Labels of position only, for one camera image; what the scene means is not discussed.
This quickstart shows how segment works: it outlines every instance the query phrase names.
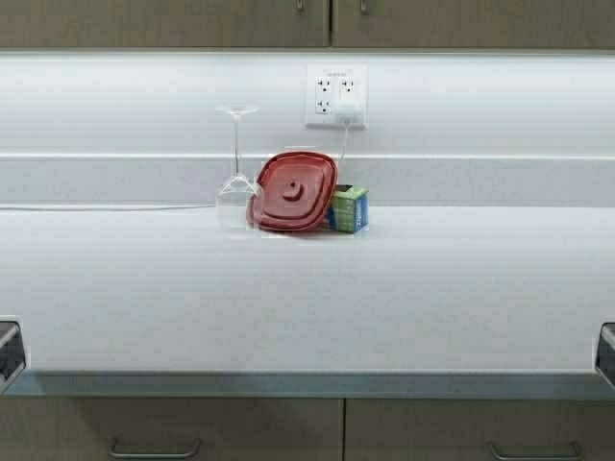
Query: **wine glass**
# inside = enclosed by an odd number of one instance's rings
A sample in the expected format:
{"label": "wine glass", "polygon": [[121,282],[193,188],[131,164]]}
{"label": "wine glass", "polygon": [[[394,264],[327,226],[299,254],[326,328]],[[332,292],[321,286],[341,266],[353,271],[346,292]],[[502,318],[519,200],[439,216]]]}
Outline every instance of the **wine glass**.
{"label": "wine glass", "polygon": [[258,108],[254,106],[228,106],[218,108],[218,111],[231,116],[234,122],[234,175],[223,182],[216,194],[216,209],[218,221],[223,229],[248,229],[248,207],[255,198],[259,204],[263,203],[262,188],[256,181],[250,181],[241,172],[241,155],[239,153],[239,125],[244,116],[254,113]]}

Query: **countertop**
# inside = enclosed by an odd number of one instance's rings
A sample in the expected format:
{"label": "countertop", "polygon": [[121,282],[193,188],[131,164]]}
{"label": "countertop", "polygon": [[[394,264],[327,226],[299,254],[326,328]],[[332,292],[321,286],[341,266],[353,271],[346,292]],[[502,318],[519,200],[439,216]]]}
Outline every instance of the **countertop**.
{"label": "countertop", "polygon": [[0,212],[0,320],[29,354],[13,392],[609,395],[615,209],[370,211],[357,235],[225,233],[212,208]]}

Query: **plastic lid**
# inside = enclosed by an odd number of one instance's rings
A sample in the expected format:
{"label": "plastic lid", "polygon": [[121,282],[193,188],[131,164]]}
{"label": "plastic lid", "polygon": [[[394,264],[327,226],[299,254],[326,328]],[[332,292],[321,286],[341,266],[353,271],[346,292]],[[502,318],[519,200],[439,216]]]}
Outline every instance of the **plastic lid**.
{"label": "plastic lid", "polygon": [[271,158],[258,183],[264,190],[250,205],[248,219],[268,231],[310,231],[320,226],[337,183],[332,158],[290,152]]}

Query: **glass stem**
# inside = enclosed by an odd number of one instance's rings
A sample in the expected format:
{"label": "glass stem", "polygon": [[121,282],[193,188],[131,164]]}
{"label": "glass stem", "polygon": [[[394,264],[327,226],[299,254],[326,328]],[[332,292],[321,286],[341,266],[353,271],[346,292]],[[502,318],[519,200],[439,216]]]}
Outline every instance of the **glass stem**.
{"label": "glass stem", "polygon": [[234,174],[239,176],[239,118],[234,117]]}

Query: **electrical outlet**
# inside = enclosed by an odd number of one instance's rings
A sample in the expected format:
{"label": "electrical outlet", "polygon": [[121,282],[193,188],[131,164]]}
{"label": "electrical outlet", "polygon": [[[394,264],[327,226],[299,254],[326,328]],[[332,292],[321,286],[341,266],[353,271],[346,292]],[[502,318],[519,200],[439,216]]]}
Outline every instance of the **electrical outlet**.
{"label": "electrical outlet", "polygon": [[339,80],[339,89],[338,89],[339,101],[347,103],[354,102],[357,94],[355,92],[355,79],[352,77],[342,77]]}
{"label": "electrical outlet", "polygon": [[307,69],[306,125],[340,126],[335,109],[357,108],[354,128],[367,119],[367,67],[364,65],[313,65]]}
{"label": "electrical outlet", "polygon": [[324,76],[316,79],[316,96],[314,99],[314,112],[318,115],[327,115],[332,109],[333,90],[331,79]]}

